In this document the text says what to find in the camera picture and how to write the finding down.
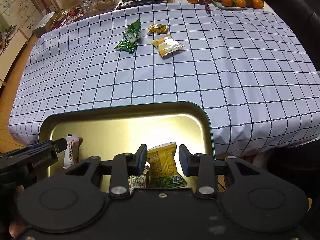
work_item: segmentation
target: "wooden floor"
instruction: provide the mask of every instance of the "wooden floor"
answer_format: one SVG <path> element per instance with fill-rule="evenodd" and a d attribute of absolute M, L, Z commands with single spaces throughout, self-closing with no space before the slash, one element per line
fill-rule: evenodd
<path fill-rule="evenodd" d="M 0 152 L 2 153 L 22 147 L 21 144 L 12 139 L 8 130 L 8 123 L 22 72 L 36 41 L 37 37 L 33 35 L 29 39 L 28 45 L 20 52 L 16 62 L 12 66 L 12 72 L 7 80 L 7 85 L 0 95 Z"/>

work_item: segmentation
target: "qr code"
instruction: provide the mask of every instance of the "qr code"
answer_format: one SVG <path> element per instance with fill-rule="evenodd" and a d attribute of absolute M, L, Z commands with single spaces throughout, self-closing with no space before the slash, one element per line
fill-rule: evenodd
<path fill-rule="evenodd" d="M 182 182 L 182 177 L 180 175 L 174 175 L 172 176 L 172 178 L 173 178 L 173 183 Z"/>

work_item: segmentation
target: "checkered tablecloth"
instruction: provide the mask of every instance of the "checkered tablecloth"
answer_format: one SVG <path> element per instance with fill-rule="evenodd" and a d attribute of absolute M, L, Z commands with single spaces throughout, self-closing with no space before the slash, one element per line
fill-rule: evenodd
<path fill-rule="evenodd" d="M 114 50 L 141 17 L 134 54 Z M 161 58 L 147 34 L 169 26 L 185 45 Z M 103 14 L 43 35 L 20 81 L 9 129 L 37 142 L 51 114 L 185 100 L 209 116 L 215 151 L 240 155 L 314 139 L 320 133 L 320 78 L 290 28 L 263 10 L 224 11 L 164 3 Z"/>

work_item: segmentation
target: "white candy wrapper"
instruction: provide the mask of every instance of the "white candy wrapper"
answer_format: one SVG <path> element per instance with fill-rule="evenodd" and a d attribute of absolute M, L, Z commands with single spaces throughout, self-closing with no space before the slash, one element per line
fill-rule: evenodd
<path fill-rule="evenodd" d="M 64 151 L 64 168 L 69 168 L 79 162 L 79 136 L 75 134 L 66 135 L 68 143 L 67 149 Z"/>

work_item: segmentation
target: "black cable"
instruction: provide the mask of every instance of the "black cable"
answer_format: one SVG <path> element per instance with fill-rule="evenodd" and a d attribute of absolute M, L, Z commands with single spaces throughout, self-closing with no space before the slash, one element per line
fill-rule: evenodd
<path fill-rule="evenodd" d="M 226 188 L 220 182 L 218 182 L 218 183 L 224 190 L 226 190 Z"/>

